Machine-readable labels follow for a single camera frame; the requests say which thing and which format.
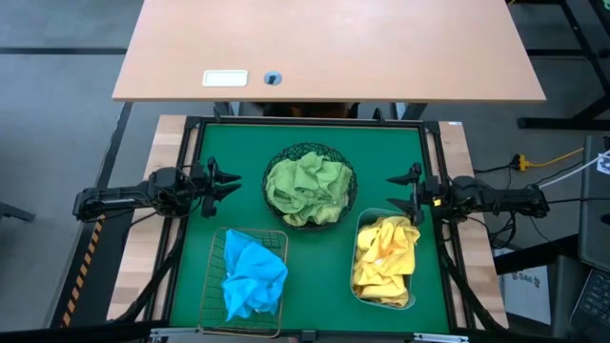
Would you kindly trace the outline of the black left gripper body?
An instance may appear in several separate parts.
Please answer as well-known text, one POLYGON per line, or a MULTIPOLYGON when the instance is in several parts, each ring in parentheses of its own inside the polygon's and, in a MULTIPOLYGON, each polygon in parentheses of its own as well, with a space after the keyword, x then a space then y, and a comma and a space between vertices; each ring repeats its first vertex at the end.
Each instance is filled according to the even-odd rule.
POLYGON ((214 157, 210 157, 205 166, 201 164, 191 165, 190 178, 194 183, 195 196, 202 201, 200 205, 201 214, 206 218, 215 216, 217 212, 215 205, 218 201, 219 191, 215 183, 217 167, 214 157))

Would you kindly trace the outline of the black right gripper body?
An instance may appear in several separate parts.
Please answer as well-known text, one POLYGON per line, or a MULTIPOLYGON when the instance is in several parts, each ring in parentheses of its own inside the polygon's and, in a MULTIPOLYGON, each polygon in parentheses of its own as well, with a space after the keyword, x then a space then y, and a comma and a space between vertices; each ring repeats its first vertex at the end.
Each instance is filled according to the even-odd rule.
POLYGON ((425 220, 421 206, 426 205, 433 208, 446 206, 450 197, 450 188, 447 183, 443 183, 436 175, 420 181, 422 167, 419 163, 415 163, 410 171, 415 176, 412 193, 415 212, 412 222, 415 226, 419 226, 425 220))

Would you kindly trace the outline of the yellow microfiber towel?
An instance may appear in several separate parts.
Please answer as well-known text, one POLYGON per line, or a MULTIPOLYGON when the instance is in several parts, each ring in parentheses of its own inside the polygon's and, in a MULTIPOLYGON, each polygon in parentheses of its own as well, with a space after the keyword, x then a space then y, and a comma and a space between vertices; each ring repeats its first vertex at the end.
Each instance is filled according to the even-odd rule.
POLYGON ((413 274, 420 232, 405 216, 379 217, 356 237, 356 260, 383 276, 413 274))
POLYGON ((368 273, 356 267, 352 274, 352 289, 362 300, 394 308, 405 308, 410 300, 403 274, 368 273))

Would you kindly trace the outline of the blue microfiber towel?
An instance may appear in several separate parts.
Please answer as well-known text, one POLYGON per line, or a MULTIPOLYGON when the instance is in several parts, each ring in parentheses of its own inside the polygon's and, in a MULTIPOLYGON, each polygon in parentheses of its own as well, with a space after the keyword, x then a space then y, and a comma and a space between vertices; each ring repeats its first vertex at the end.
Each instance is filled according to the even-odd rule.
POLYGON ((223 261, 226 320, 248 319, 253 313, 276 315, 288 275, 285 262, 252 236, 233 229, 225 235, 223 261))

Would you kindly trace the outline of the gold rectangular wire basket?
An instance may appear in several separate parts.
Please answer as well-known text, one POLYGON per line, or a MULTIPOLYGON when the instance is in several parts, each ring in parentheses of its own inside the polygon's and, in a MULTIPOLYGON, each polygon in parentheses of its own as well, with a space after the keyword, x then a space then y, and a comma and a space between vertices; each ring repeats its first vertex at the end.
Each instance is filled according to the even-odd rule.
MULTIPOLYGON (((245 333, 253 336, 272 338, 281 332, 283 293, 276 315, 253 313, 248 319, 236 318, 226 320, 226 309, 221 289, 225 276, 223 252, 227 230, 221 228, 214 233, 208 266, 202 290, 198 329, 206 332, 245 333)), ((252 236, 255 240, 277 254, 287 266, 289 238, 285 232, 253 229, 233 229, 252 236)))

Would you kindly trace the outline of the teal plastic bin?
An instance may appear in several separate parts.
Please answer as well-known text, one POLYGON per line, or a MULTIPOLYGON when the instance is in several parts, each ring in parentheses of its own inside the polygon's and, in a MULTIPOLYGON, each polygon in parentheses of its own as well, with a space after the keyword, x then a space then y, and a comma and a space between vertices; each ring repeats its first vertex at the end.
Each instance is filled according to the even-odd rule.
MULTIPOLYGON (((362 227, 364 227, 366 225, 373 224, 374 222, 376 222, 379 219, 379 217, 387 217, 387 216, 405 216, 405 217, 407 217, 404 214, 400 214, 398 212, 391 212, 391 211, 387 211, 387 210, 383 210, 383 209, 367 209, 367 210, 363 211, 359 215, 359 218, 357 220, 357 225, 356 225, 356 234, 355 234, 355 242, 354 242, 354 253, 353 253, 353 258, 352 258, 352 271, 351 271, 351 278, 350 278, 351 288, 352 288, 352 274, 353 274, 353 271, 354 271, 354 269, 356 267, 360 267, 360 268, 366 270, 368 273, 371 273, 370 271, 365 269, 360 264, 359 261, 356 260, 356 237, 357 237, 357 234, 358 234, 359 230, 362 227)), ((358 297, 356 297, 356 299, 358 299, 359 301, 361 301, 361 302, 363 302, 365 304, 369 304, 369 305, 373 305, 373 306, 377 306, 377 307, 381 307, 381 308, 397 310, 397 311, 406 310, 406 309, 408 309, 409 307, 411 307, 415 303, 415 297, 413 296, 412 291, 411 291, 411 280, 412 280, 413 274, 406 274, 406 275, 404 275, 405 276, 405 283, 407 285, 407 288, 408 288, 408 291, 409 291, 409 294, 410 294, 410 300, 408 301, 408 303, 407 303, 405 308, 394 308, 394 307, 384 306, 384 305, 377 304, 377 303, 374 303, 374 302, 362 300, 362 299, 360 299, 358 297)))

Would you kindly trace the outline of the white rectangular desk plate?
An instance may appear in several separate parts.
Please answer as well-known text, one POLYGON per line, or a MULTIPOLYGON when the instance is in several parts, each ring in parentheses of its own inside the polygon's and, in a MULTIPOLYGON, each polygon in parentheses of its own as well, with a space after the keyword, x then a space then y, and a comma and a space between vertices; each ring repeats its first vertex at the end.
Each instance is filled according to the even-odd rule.
POLYGON ((202 86, 207 88, 241 88, 248 84, 249 73, 245 70, 204 71, 202 86))

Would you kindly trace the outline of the black hazard-striped panel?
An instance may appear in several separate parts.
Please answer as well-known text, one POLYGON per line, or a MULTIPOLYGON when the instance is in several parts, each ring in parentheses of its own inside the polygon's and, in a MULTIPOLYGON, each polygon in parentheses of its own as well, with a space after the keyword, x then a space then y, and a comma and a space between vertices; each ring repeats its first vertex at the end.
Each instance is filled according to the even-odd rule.
POLYGON ((53 328, 80 327, 106 321, 122 254, 122 237, 134 211, 104 214, 79 223, 75 251, 51 313, 53 328))

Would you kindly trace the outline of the black metal desk base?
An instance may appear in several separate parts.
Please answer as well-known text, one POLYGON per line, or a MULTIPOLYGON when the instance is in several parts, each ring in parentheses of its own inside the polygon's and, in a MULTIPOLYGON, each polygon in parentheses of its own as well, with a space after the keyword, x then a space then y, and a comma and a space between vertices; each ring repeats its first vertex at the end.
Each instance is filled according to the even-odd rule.
POLYGON ((579 47, 577 49, 527 49, 528 56, 583 58, 592 67, 603 91, 603 95, 599 99, 572 117, 520 117, 517 120, 518 127, 532 130, 610 131, 610 119, 599 119, 599 116, 610 111, 610 76, 604 73, 600 64, 601 59, 610 60, 610 48, 598 51, 592 48, 567 0, 505 0, 505 2, 507 5, 560 7, 579 47))

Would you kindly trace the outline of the white cardboard box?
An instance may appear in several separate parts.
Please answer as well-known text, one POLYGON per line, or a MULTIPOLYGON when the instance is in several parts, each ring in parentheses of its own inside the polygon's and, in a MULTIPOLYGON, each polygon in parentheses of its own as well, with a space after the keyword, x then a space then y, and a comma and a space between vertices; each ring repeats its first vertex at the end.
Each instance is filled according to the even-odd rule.
POLYGON ((548 271, 545 266, 499 277, 505 310, 542 324, 551 324, 548 271))

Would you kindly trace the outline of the beige wooden desk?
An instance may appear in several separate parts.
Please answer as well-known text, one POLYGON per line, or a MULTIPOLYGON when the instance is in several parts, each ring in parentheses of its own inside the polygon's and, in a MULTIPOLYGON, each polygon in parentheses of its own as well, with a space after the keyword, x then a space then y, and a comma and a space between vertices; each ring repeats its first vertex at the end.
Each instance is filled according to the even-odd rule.
POLYGON ((504 0, 144 0, 123 101, 541 102, 504 0), (245 70, 241 88, 204 71, 245 70), (264 83, 279 71, 277 86, 264 83))

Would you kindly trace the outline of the grey laptop computer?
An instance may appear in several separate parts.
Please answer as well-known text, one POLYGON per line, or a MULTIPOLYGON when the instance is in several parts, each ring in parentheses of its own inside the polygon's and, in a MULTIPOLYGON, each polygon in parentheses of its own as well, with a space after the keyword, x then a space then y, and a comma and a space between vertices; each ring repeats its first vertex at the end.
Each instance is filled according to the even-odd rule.
POLYGON ((610 136, 585 141, 579 260, 590 267, 570 322, 593 343, 610 343, 610 136))

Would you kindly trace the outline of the black chair leg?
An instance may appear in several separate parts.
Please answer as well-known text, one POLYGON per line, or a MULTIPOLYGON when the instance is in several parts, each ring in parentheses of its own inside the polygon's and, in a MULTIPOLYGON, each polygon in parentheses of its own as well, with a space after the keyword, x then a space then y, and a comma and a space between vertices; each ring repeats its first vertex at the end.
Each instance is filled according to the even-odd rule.
POLYGON ((35 215, 0 201, 0 221, 3 218, 16 218, 25 222, 31 222, 34 220, 35 215))

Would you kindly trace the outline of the silver aluminium rail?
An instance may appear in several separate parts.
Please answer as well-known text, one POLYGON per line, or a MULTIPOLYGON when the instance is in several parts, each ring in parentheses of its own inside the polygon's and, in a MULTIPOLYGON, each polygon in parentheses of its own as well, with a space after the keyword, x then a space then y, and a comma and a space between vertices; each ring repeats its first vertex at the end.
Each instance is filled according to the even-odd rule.
MULTIPOLYGON (((197 328, 156 328, 151 329, 149 338, 153 341, 159 341, 161 338, 178 337, 188 334, 200 334, 200 335, 229 335, 229 336, 246 336, 253 337, 252 334, 245 333, 228 333, 228 332, 206 332, 197 328)), ((312 330, 297 331, 295 333, 284 333, 280 332, 276 336, 272 336, 272 339, 279 338, 283 334, 288 336, 295 336, 298 338, 304 338, 306 341, 315 342, 322 335, 341 335, 347 336, 347 333, 340 332, 317 332, 312 330)), ((472 343, 468 336, 464 335, 453 335, 453 334, 440 334, 440 333, 398 333, 397 336, 401 336, 404 340, 416 343, 472 343)))

